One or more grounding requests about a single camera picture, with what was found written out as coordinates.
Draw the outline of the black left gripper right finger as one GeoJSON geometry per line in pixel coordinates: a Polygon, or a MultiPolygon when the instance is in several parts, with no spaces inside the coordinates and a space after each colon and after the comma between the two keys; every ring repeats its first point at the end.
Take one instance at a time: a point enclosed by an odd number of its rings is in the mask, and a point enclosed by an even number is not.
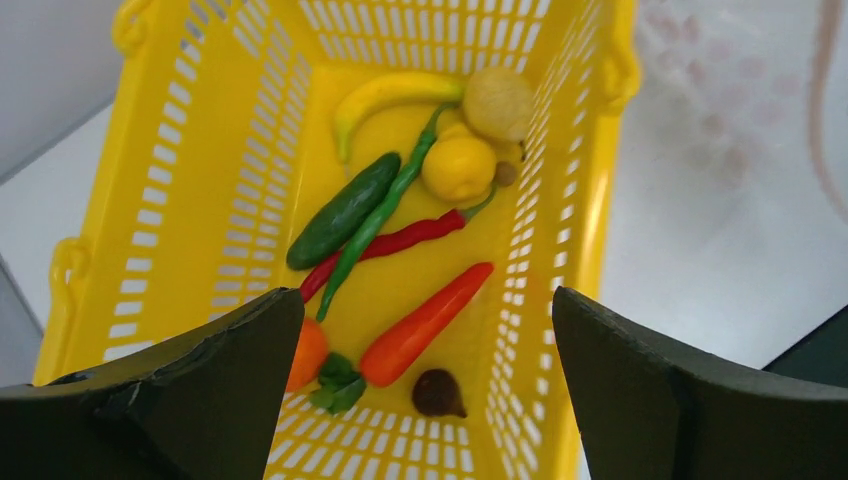
{"type": "Polygon", "coordinates": [[[577,290],[555,342],[595,479],[843,479],[847,392],[749,368],[577,290]]]}

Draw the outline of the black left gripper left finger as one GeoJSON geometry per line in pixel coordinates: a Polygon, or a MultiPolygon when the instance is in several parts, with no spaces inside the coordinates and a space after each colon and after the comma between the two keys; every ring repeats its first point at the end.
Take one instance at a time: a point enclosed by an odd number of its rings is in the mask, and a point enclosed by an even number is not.
{"type": "Polygon", "coordinates": [[[204,326],[1,391],[5,479],[259,479],[304,318],[276,288],[204,326]]]}

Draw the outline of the dark green cucumber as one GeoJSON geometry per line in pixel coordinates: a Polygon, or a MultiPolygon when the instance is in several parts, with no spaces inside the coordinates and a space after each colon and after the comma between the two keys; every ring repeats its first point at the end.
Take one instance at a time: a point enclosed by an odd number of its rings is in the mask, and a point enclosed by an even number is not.
{"type": "Polygon", "coordinates": [[[399,153],[388,152],[353,177],[294,240],[287,251],[287,266],[295,271],[308,270],[336,253],[385,198],[401,163],[399,153]]]}

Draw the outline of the clear zip top bag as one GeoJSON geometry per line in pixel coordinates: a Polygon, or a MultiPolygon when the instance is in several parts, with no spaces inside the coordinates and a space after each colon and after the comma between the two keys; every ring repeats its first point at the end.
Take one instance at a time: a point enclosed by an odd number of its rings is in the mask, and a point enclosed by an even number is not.
{"type": "Polygon", "coordinates": [[[701,115],[706,137],[752,156],[808,165],[847,219],[847,4],[641,1],[646,72],[701,115]]]}

